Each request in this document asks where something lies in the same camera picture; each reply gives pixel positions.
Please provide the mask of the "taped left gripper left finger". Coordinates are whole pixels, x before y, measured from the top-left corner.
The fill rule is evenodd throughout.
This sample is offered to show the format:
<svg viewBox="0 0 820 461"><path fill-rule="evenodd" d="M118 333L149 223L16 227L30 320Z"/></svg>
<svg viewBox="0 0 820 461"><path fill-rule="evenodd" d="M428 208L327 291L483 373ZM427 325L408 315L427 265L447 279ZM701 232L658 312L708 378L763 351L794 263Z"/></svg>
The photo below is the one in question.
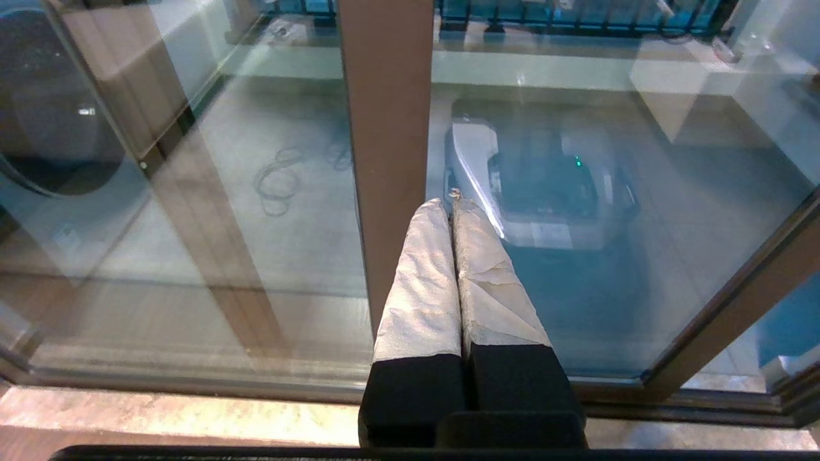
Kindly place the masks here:
<svg viewBox="0 0 820 461"><path fill-rule="evenodd" d="M424 202L407 228L358 411L367 448L429 448L466 409L462 316L448 213Z"/></svg>

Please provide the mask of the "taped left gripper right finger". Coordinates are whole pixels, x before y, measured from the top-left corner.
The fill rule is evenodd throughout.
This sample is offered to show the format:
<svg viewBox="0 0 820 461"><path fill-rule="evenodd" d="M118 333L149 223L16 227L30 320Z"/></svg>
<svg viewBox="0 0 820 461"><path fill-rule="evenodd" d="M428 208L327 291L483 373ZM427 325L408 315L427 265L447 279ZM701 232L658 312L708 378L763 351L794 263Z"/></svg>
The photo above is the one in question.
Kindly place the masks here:
<svg viewBox="0 0 820 461"><path fill-rule="evenodd" d="M475 406L585 417L509 254L474 201L454 200L453 237Z"/></svg>

